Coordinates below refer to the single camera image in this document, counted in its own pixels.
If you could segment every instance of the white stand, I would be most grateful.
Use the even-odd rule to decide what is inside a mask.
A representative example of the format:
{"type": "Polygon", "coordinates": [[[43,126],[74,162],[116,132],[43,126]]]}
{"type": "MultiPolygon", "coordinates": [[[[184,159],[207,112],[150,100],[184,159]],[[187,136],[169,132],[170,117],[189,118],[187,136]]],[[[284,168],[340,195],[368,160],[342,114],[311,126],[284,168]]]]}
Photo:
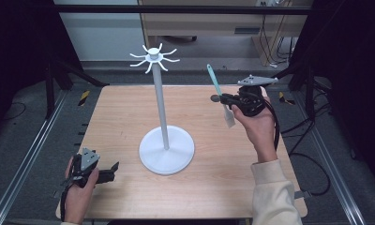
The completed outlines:
{"type": "Polygon", "coordinates": [[[164,58],[163,55],[172,54],[176,49],[172,52],[162,54],[160,53],[161,47],[162,44],[160,44],[159,48],[147,50],[143,45],[143,48],[148,53],[147,55],[131,55],[134,57],[144,57],[145,60],[131,66],[138,67],[145,62],[150,63],[145,73],[148,73],[150,69],[153,71],[158,114],[161,124],[161,127],[152,129],[143,137],[139,149],[141,161],[153,173],[171,175],[185,169],[193,159],[194,142],[191,136],[180,127],[167,126],[160,67],[166,71],[168,69],[161,64],[161,60],[164,59],[170,62],[177,62],[179,60],[164,58]]]}

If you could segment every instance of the sleeve cuff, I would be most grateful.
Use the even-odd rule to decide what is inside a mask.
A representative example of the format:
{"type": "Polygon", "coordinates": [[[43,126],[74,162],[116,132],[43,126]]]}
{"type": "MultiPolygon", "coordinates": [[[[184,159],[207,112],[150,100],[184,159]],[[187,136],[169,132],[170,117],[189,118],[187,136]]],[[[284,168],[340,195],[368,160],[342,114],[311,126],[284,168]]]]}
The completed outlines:
{"type": "Polygon", "coordinates": [[[77,223],[62,222],[61,225],[79,225],[77,223]]]}
{"type": "Polygon", "coordinates": [[[281,169],[280,159],[264,163],[254,163],[251,165],[251,170],[254,174],[256,185],[287,180],[281,169]]]}

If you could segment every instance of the handheld controller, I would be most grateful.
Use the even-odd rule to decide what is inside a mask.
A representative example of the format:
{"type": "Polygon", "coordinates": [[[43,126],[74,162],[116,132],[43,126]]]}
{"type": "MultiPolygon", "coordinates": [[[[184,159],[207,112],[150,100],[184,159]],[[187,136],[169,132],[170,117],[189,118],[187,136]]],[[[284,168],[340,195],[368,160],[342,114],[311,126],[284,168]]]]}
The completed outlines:
{"type": "MultiPolygon", "coordinates": [[[[54,197],[61,197],[61,219],[65,220],[65,202],[68,195],[68,190],[73,186],[77,185],[80,188],[84,188],[88,182],[89,175],[96,168],[100,156],[96,154],[95,150],[89,150],[88,148],[82,149],[82,154],[77,154],[72,159],[72,165],[70,165],[67,179],[61,184],[64,187],[62,194],[55,191],[54,197]]],[[[114,180],[114,173],[118,170],[119,162],[116,162],[109,170],[99,171],[97,184],[107,183],[114,180]]]]}
{"type": "Polygon", "coordinates": [[[215,101],[228,105],[229,109],[232,109],[232,105],[236,105],[245,116],[249,117],[259,114],[266,107],[261,87],[258,85],[242,86],[237,93],[238,95],[222,94],[215,101]]]}

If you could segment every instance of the wire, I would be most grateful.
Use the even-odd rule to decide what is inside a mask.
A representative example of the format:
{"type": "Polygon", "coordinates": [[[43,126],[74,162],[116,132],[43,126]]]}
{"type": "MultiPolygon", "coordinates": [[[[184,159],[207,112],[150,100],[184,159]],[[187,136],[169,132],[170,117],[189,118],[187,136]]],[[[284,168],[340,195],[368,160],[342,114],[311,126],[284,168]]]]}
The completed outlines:
{"type": "Polygon", "coordinates": [[[304,135],[304,134],[296,134],[296,135],[290,135],[290,136],[283,136],[283,139],[301,137],[302,135],[304,135]]]}
{"type": "Polygon", "coordinates": [[[278,140],[280,139],[280,124],[278,122],[278,118],[276,117],[275,109],[272,107],[269,101],[266,99],[263,99],[265,102],[266,108],[270,111],[270,113],[273,115],[273,118],[275,120],[275,149],[278,149],[278,140]]]}
{"type": "Polygon", "coordinates": [[[270,50],[270,46],[269,46],[269,41],[267,40],[267,35],[266,35],[266,32],[264,30],[264,22],[266,21],[266,15],[262,15],[262,28],[261,28],[261,33],[260,33],[260,44],[261,44],[261,47],[262,47],[262,50],[266,56],[266,60],[269,64],[281,64],[281,63],[285,63],[287,62],[287,60],[284,60],[284,61],[278,61],[278,60],[275,60],[273,57],[272,57],[272,54],[271,54],[271,50],[270,50]],[[262,37],[264,35],[264,39],[266,41],[266,45],[267,45],[267,50],[269,51],[269,55],[266,53],[266,50],[264,49],[263,47],[263,44],[262,44],[262,37]]]}
{"type": "Polygon", "coordinates": [[[311,162],[313,162],[314,164],[316,164],[320,170],[322,170],[322,172],[324,173],[326,179],[327,179],[327,187],[325,188],[325,190],[321,191],[321,192],[312,192],[310,191],[310,194],[313,195],[313,196],[322,196],[324,195],[325,193],[328,192],[328,190],[330,190],[330,187],[331,187],[331,179],[330,179],[330,176],[328,175],[327,171],[324,169],[324,167],[322,165],[320,165],[319,162],[317,162],[315,159],[313,159],[312,157],[309,157],[307,155],[304,155],[304,154],[301,154],[301,153],[291,153],[290,154],[290,157],[291,156],[296,156],[296,157],[302,157],[302,158],[307,158],[309,159],[311,162]]]}
{"type": "Polygon", "coordinates": [[[17,115],[11,116],[9,118],[4,118],[3,120],[15,119],[15,118],[19,117],[20,115],[22,115],[26,111],[26,105],[23,104],[23,103],[21,103],[21,102],[12,102],[12,105],[22,105],[23,106],[23,110],[21,112],[19,112],[17,115]]]}
{"type": "MultiPolygon", "coordinates": [[[[322,110],[324,109],[327,109],[330,107],[330,104],[329,103],[325,103],[324,105],[322,105],[319,109],[317,109],[315,111],[315,117],[319,117],[319,116],[322,116],[325,112],[322,112],[321,114],[318,114],[319,112],[321,112],[322,110]]],[[[299,123],[298,125],[284,131],[284,132],[281,132],[282,134],[283,133],[287,133],[287,132],[290,132],[296,128],[299,128],[301,126],[303,126],[307,121],[309,121],[309,119],[306,119],[304,121],[302,121],[301,123],[299,123]]],[[[309,157],[305,154],[302,154],[302,153],[295,153],[294,151],[296,150],[296,147],[298,146],[298,144],[305,138],[305,136],[314,128],[314,124],[315,124],[315,121],[311,121],[310,125],[307,127],[307,130],[302,134],[302,135],[296,135],[296,137],[300,136],[300,139],[298,140],[298,142],[295,144],[295,146],[292,148],[292,150],[288,153],[288,156],[291,158],[291,157],[302,157],[302,158],[306,158],[308,160],[310,160],[311,162],[313,162],[315,165],[317,165],[321,170],[322,172],[325,174],[326,176],[326,179],[327,179],[327,187],[325,188],[325,190],[323,191],[320,191],[320,192],[312,192],[310,191],[310,194],[312,196],[322,196],[324,195],[325,193],[328,192],[328,190],[330,189],[331,187],[331,180],[330,180],[330,177],[328,175],[328,173],[326,172],[326,170],[324,169],[324,167],[319,163],[317,162],[314,158],[312,157],[309,157]]]]}
{"type": "Polygon", "coordinates": [[[281,37],[280,40],[278,41],[277,51],[276,51],[277,57],[281,59],[289,59],[290,55],[293,54],[292,53],[293,44],[292,43],[290,44],[289,52],[280,52],[283,41],[284,41],[284,37],[281,37]]]}
{"type": "Polygon", "coordinates": [[[321,93],[317,94],[316,96],[314,96],[313,100],[316,100],[316,98],[318,98],[319,96],[325,96],[325,95],[327,95],[327,93],[321,92],[321,93]]]}
{"type": "Polygon", "coordinates": [[[60,203],[60,211],[61,211],[61,220],[65,221],[65,213],[66,213],[66,197],[68,196],[68,190],[72,186],[72,183],[70,183],[70,180],[72,179],[72,174],[73,174],[73,165],[76,161],[76,156],[73,157],[70,168],[68,168],[68,173],[67,173],[67,179],[64,181],[62,185],[65,185],[65,189],[62,192],[61,196],[61,203],[60,203]]]}

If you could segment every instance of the person's right hand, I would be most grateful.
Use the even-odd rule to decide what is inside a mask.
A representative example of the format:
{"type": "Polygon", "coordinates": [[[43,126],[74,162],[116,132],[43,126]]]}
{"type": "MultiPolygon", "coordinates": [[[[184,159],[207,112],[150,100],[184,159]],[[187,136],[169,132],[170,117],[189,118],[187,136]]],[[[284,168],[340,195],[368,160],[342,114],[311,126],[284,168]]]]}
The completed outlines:
{"type": "MultiPolygon", "coordinates": [[[[264,89],[262,90],[262,94],[269,101],[269,97],[266,95],[264,89]]],[[[249,140],[254,144],[254,148],[258,154],[258,161],[266,162],[278,159],[274,146],[275,120],[272,113],[265,108],[256,116],[247,117],[235,105],[232,105],[232,111],[234,117],[246,129],[249,140]]]]}

